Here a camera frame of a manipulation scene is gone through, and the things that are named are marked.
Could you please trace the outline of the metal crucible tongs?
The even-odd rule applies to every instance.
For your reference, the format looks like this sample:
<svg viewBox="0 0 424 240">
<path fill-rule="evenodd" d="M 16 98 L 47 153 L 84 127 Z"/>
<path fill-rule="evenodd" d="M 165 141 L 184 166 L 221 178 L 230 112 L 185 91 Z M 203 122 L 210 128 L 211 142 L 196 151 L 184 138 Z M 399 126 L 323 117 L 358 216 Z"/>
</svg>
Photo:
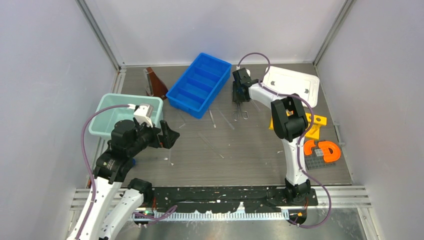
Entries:
<svg viewBox="0 0 424 240">
<path fill-rule="evenodd" d="M 240 118 L 248 120 L 249 114 L 246 110 L 242 109 L 241 103 L 237 101 L 233 101 L 233 103 L 235 104 L 235 111 L 232 113 L 233 120 L 238 121 Z"/>
</svg>

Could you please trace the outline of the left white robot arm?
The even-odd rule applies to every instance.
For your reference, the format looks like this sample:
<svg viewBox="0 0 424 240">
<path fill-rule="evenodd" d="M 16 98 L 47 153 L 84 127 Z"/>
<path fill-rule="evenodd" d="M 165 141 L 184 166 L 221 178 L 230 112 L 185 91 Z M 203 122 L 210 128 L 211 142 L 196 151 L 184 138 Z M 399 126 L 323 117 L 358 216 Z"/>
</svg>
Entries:
<svg viewBox="0 0 424 240">
<path fill-rule="evenodd" d="M 171 149 L 179 137 L 165 120 L 159 128 L 136 119 L 116 122 L 106 151 L 96 160 L 90 193 L 68 239 L 114 240 L 136 208 L 148 207 L 154 199 L 152 183 L 134 178 L 111 207 L 134 166 L 133 158 L 148 147 Z"/>
</svg>

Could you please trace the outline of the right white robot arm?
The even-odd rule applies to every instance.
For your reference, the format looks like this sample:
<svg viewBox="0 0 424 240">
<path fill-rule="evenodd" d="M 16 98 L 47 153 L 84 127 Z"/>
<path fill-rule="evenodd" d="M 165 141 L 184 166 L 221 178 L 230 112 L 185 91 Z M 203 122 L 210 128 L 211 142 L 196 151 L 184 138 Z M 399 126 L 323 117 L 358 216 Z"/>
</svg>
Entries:
<svg viewBox="0 0 424 240">
<path fill-rule="evenodd" d="M 283 197 L 291 205 L 304 203 L 311 193 L 304 157 L 309 123 L 300 96 L 272 90 L 258 79 L 252 79 L 246 68 L 237 67 L 232 75 L 233 102 L 240 104 L 254 100 L 271 110 L 273 130 L 282 142 L 286 161 Z"/>
</svg>

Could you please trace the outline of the vertical glass pipette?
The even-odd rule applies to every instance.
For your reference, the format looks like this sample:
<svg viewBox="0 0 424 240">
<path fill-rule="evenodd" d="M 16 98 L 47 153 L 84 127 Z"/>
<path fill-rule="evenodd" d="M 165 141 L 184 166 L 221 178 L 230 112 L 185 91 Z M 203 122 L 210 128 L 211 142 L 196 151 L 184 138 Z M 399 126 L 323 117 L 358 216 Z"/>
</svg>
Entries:
<svg viewBox="0 0 424 240">
<path fill-rule="evenodd" d="M 168 159 L 168 164 L 170 166 L 174 166 L 174 163 L 172 162 L 172 149 L 169 150 L 167 159 Z"/>
</svg>

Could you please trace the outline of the short clear glass tube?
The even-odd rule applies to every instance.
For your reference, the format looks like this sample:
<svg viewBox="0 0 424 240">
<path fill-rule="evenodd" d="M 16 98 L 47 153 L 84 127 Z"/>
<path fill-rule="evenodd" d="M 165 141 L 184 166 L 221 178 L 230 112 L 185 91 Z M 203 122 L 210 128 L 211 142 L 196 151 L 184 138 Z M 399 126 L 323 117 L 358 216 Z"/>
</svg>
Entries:
<svg viewBox="0 0 424 240">
<path fill-rule="evenodd" d="M 258 107 L 258 105 L 256 104 L 256 102 L 254 100 L 251 100 L 251 103 L 253 104 L 254 108 L 258 111 L 261 112 L 261 109 Z"/>
</svg>

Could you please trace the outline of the white plastic tray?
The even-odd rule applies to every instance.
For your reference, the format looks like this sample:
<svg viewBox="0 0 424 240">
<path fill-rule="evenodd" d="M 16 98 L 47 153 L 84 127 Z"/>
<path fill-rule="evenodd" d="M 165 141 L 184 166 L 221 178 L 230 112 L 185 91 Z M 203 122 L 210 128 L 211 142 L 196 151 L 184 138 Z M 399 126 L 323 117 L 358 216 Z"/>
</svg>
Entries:
<svg viewBox="0 0 424 240">
<path fill-rule="evenodd" d="M 315 75 L 271 66 L 262 83 L 280 94 L 298 94 L 312 108 L 318 104 L 320 79 Z"/>
</svg>

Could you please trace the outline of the blue divided plastic bin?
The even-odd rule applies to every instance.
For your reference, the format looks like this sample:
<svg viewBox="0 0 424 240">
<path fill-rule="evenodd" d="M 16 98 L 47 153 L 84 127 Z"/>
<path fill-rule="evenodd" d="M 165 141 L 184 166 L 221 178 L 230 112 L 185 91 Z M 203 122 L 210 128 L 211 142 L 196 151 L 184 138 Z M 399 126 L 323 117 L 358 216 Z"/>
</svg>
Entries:
<svg viewBox="0 0 424 240">
<path fill-rule="evenodd" d="M 200 53 L 166 94 L 169 104 L 201 119 L 230 77 L 232 64 Z"/>
</svg>

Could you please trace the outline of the brown triangular stand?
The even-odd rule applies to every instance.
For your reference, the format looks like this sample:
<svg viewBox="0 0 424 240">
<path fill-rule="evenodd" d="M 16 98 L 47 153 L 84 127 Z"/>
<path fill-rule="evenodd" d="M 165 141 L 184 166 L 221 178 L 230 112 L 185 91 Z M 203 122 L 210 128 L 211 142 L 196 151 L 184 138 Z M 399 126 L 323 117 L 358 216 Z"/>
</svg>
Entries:
<svg viewBox="0 0 424 240">
<path fill-rule="evenodd" d="M 167 99 L 168 88 L 165 83 L 156 75 L 151 67 L 147 67 L 143 71 L 147 82 L 145 88 L 146 94 L 150 97 L 161 98 L 162 100 Z"/>
</svg>

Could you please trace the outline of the light green plastic tub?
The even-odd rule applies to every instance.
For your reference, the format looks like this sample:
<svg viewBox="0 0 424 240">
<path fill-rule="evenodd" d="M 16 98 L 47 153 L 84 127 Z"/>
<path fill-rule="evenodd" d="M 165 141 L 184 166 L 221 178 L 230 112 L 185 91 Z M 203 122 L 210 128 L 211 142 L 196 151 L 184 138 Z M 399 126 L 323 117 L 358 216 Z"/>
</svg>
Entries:
<svg viewBox="0 0 424 240">
<path fill-rule="evenodd" d="M 150 119 L 157 128 L 160 128 L 160 121 L 163 119 L 163 100 L 155 96 L 142 96 L 130 94 L 105 94 L 97 107 L 97 111 L 104 108 L 115 106 L 133 104 L 141 105 L 148 104 L 153 107 Z M 134 110 L 124 107 L 113 108 L 106 110 L 95 116 L 88 127 L 88 131 L 93 136 L 98 136 L 108 141 L 111 139 L 111 132 L 115 127 L 115 123 L 121 120 L 133 120 Z"/>
</svg>

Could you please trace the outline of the yellow test tube rack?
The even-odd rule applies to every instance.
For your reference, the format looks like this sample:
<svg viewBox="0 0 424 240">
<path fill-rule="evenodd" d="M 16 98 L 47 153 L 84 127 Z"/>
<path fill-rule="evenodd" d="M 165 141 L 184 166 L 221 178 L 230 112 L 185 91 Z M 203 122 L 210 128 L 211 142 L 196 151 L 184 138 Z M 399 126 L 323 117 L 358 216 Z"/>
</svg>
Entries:
<svg viewBox="0 0 424 240">
<path fill-rule="evenodd" d="M 310 125 L 311 123 L 311 114 L 310 113 L 305 113 L 307 120 L 308 120 L 308 124 Z M 312 127 L 309 129 L 309 131 L 305 134 L 305 137 L 308 139 L 312 139 L 312 140 L 320 140 L 320 129 L 321 127 L 324 127 L 327 125 L 327 118 L 325 116 L 320 116 L 320 115 L 316 115 L 314 114 L 314 118 L 313 118 L 313 125 Z M 269 130 L 274 130 L 273 128 L 273 120 L 271 118 L 270 120 L 270 124 L 268 127 Z"/>
</svg>

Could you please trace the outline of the grey building plate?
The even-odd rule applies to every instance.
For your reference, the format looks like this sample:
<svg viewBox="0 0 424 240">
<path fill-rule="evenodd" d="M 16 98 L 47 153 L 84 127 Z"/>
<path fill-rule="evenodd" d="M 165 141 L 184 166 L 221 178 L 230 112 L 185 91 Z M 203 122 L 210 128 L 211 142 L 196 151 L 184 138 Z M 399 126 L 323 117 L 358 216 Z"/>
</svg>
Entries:
<svg viewBox="0 0 424 240">
<path fill-rule="evenodd" d="M 321 149 L 312 150 L 312 154 L 304 156 L 304 161 L 306 168 L 309 171 L 314 169 L 333 167 L 336 165 L 335 162 L 324 161 L 324 152 Z"/>
</svg>

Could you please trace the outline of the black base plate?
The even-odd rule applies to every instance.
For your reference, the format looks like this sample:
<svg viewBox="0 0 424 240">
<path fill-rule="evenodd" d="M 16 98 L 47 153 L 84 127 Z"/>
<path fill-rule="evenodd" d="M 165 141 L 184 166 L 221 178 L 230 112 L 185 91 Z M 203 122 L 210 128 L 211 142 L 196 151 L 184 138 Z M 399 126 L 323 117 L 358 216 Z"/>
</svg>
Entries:
<svg viewBox="0 0 424 240">
<path fill-rule="evenodd" d="M 305 196 L 289 198 L 283 186 L 154 187 L 141 204 L 161 213 L 177 206 L 177 213 L 202 214 L 234 213 L 240 209 L 246 213 L 276 213 L 281 207 L 303 210 L 317 205 L 314 189 Z"/>
</svg>

